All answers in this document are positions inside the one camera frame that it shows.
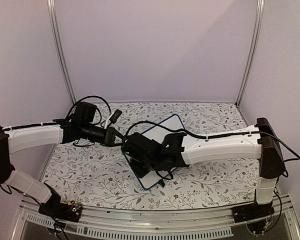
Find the small blue-framed whiteboard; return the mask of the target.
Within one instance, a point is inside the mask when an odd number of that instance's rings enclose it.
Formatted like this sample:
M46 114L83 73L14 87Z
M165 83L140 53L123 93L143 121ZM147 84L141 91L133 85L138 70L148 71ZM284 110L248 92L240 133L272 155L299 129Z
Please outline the small blue-framed whiteboard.
M127 136L121 151L126 158L130 168L131 160L143 163L150 171L143 178L136 176L144 190L150 190L158 185L159 180L172 180L173 172L178 168L184 168L182 158L182 142L186 133L181 118L173 114L160 123L153 124L142 133L134 132ZM158 170L154 170L151 164L159 162Z

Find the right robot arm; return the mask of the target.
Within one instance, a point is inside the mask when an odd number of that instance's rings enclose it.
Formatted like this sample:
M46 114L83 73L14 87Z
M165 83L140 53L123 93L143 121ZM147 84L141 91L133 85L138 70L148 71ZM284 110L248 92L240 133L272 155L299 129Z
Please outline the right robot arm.
M150 172L163 178L176 168L186 168L205 161L222 159L258 160L258 179L253 203L232 208L236 223L274 214L273 194L277 179L287 173L286 160L281 147L293 154L292 161L300 156L279 139L269 121L258 118L256 124L234 131L197 135L184 128L170 129L155 123L153 131L162 129L162 140L134 132L126 133L121 151L130 157L129 165L138 178Z

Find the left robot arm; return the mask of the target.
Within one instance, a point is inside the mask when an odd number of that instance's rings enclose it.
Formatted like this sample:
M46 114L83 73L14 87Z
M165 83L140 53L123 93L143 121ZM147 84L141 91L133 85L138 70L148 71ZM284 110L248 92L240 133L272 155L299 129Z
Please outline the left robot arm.
M122 111L111 111L104 122L94 123L97 112L99 109L96 105L82 98L70 108L65 118L6 128L0 125L0 185L6 184L9 190L14 189L34 199L42 215L53 220L78 222L82 212L79 203L62 202L61 196L51 186L15 169L10 156L34 147L67 144L80 139L106 147L118 146L116 138L123 139L123 135L111 125Z

